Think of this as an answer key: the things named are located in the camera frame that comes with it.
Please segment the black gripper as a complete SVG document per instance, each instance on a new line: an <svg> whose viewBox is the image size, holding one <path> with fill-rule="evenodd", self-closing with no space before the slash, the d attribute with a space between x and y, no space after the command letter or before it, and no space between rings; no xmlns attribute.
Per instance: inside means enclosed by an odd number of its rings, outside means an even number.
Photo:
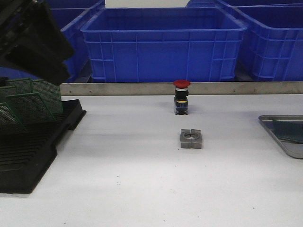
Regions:
<svg viewBox="0 0 303 227"><path fill-rule="evenodd" d="M64 61L73 54L46 1L0 2L1 67L60 85L70 76Z"/></svg>

